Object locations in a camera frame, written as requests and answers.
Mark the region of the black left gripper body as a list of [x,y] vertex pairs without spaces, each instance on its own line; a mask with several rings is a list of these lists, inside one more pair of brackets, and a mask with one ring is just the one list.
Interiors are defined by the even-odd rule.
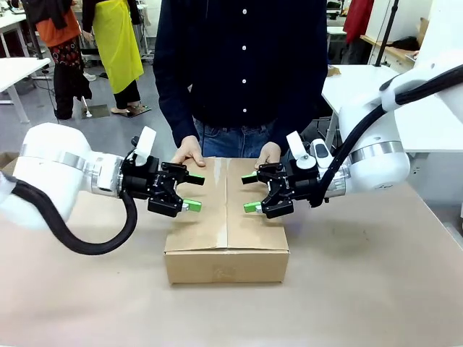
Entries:
[[158,200],[161,193],[155,188],[155,181],[158,179],[159,159],[149,155],[141,166],[136,166],[136,159],[137,155],[128,155],[122,161],[120,198],[130,196],[140,200]]

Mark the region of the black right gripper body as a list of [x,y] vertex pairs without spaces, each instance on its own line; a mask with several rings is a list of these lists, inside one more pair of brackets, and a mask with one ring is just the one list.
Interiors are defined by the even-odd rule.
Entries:
[[318,187],[319,170],[317,165],[303,169],[297,166],[295,160],[290,160],[285,165],[288,190],[293,200],[310,200]]

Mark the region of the person's left hand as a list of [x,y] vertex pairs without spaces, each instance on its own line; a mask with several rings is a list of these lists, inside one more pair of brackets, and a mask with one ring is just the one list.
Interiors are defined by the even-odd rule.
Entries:
[[279,163],[281,159],[281,148],[275,142],[267,142],[260,151],[260,155],[255,163],[258,170],[261,165]]

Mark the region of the person's right hand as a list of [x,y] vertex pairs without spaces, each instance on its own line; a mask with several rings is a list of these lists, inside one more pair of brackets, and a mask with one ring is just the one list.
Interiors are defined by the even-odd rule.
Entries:
[[197,138],[193,135],[185,137],[180,147],[171,159],[172,163],[183,164],[186,160],[193,159],[197,166],[205,167],[205,160]]

